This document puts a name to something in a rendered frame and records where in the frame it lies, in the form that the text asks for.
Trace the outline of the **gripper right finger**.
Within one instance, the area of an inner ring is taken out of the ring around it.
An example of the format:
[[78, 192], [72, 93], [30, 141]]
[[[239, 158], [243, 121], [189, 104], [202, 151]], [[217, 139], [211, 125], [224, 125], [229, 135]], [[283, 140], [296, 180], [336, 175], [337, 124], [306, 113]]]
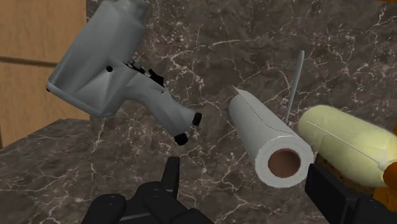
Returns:
[[310, 164], [305, 192], [329, 224], [397, 224], [397, 213], [346, 188], [320, 164]]

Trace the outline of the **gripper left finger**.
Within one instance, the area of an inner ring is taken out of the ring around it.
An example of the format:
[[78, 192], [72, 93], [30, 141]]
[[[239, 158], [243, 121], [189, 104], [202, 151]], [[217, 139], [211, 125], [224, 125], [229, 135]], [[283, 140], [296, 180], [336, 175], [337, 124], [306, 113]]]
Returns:
[[179, 165], [179, 157], [169, 157], [162, 179], [140, 185], [129, 200], [117, 193], [98, 196], [81, 224], [214, 224], [177, 200]]

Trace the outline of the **pale yellow bottle orange cap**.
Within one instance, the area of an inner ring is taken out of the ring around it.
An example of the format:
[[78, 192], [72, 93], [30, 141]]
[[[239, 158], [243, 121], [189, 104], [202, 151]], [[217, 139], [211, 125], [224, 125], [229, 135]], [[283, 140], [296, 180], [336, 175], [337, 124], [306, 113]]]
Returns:
[[351, 181], [397, 190], [397, 136], [388, 130], [318, 105], [302, 115], [298, 133]]

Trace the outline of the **white paper towel roll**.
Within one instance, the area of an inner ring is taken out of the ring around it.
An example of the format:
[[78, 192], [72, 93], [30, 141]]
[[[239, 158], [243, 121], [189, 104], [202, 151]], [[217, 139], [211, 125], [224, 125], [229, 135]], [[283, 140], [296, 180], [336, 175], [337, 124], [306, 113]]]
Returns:
[[259, 179], [274, 188], [301, 183], [314, 162], [310, 146], [254, 95], [236, 91], [229, 114]]

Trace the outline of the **thin grey rod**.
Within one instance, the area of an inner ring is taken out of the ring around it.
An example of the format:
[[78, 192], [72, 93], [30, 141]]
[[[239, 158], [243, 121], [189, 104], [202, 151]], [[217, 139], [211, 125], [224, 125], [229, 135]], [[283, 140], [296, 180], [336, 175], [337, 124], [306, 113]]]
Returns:
[[290, 111], [291, 111], [291, 107], [293, 105], [295, 93], [296, 93], [298, 82], [299, 82], [300, 75], [301, 75], [301, 72], [302, 72], [304, 57], [305, 57], [305, 52], [303, 50], [301, 50], [299, 55], [298, 55], [298, 58], [296, 60], [295, 71], [294, 71], [293, 79], [292, 79], [292, 82], [291, 82], [291, 86], [289, 88], [289, 99], [288, 99], [288, 104], [287, 104], [287, 107], [286, 107], [286, 113], [285, 113], [285, 116], [284, 116], [284, 119], [283, 119], [284, 123], [288, 122], [289, 114], [290, 114]]

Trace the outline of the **grey handheld appliance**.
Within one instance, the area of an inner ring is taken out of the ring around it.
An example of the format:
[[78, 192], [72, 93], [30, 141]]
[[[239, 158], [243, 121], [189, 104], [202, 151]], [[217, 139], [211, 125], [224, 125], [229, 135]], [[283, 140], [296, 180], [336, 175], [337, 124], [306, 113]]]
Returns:
[[143, 40], [147, 0], [104, 0], [74, 39], [46, 84], [47, 91], [99, 118], [126, 100], [140, 102], [182, 146], [202, 114], [175, 101], [164, 79], [132, 60]]

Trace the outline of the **wooden cabinet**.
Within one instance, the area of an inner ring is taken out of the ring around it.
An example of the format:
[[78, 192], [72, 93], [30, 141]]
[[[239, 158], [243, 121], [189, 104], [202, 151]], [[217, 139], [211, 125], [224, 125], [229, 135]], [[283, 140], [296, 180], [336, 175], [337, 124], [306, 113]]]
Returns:
[[86, 0], [0, 0], [0, 148], [58, 119], [88, 119], [46, 91], [86, 18]]

